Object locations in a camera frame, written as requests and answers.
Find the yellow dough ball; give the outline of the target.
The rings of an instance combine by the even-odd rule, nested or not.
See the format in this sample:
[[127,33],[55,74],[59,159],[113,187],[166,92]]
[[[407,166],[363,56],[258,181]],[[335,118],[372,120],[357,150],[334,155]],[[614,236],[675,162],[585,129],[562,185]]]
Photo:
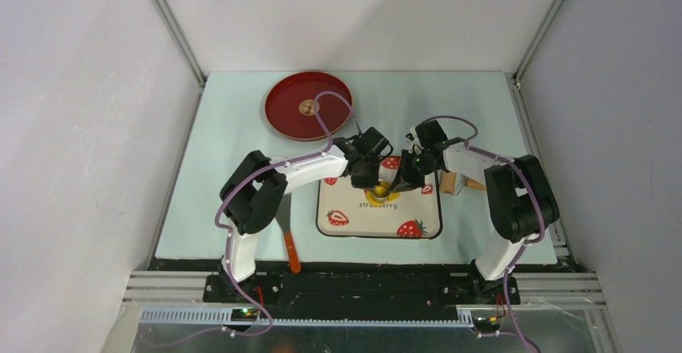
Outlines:
[[[389,184],[388,182],[386,182],[386,181],[380,181],[380,184],[385,184],[385,185],[388,187],[388,191],[389,191],[390,184]],[[366,200],[368,201],[368,203],[369,203],[370,205],[375,206],[375,207],[379,207],[379,206],[381,206],[381,205],[383,205],[383,204],[385,204],[385,203],[390,203],[390,202],[392,202],[393,200],[397,199],[397,198],[400,196],[400,193],[399,193],[399,192],[390,192],[390,191],[389,191],[389,192],[390,192],[390,196],[388,197],[388,199],[387,199],[385,202],[383,202],[383,203],[377,203],[377,202],[373,201],[373,200],[370,198],[370,196],[369,196],[368,191],[371,190],[371,189],[372,189],[372,188],[367,189],[367,190],[365,191],[365,198],[366,198]]]

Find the white strawberry print tray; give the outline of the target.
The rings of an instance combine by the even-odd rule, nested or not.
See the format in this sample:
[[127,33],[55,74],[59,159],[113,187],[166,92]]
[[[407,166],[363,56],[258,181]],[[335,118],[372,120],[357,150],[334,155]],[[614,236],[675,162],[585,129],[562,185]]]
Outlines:
[[437,176],[426,176],[423,188],[401,192],[379,207],[370,205],[365,191],[354,188],[348,177],[323,179],[317,227],[325,236],[433,239],[442,230]]

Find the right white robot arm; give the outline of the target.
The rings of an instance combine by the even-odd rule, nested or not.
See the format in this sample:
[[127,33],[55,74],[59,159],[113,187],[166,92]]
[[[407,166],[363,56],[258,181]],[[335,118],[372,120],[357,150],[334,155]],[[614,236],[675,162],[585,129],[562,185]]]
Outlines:
[[392,181],[391,192],[421,188],[425,178],[450,172],[484,186],[494,231],[483,253],[474,260],[479,274],[467,282],[470,297],[488,303],[500,291],[499,279],[511,274],[523,251],[544,239],[560,210],[540,160],[527,154],[507,158],[473,146],[472,137],[449,138],[431,117],[406,135],[407,149]]

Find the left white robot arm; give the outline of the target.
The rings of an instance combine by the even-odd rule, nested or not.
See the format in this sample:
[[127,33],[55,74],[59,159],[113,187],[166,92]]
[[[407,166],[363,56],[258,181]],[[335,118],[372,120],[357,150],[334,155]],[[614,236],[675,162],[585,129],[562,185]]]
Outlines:
[[349,138],[329,138],[323,147],[293,158],[248,153],[220,190],[214,219],[228,232],[221,259],[227,274],[223,291],[235,302],[253,295],[259,233],[275,220],[285,195],[329,178],[349,177],[359,189],[376,187],[383,152],[392,150],[389,140],[370,127]]

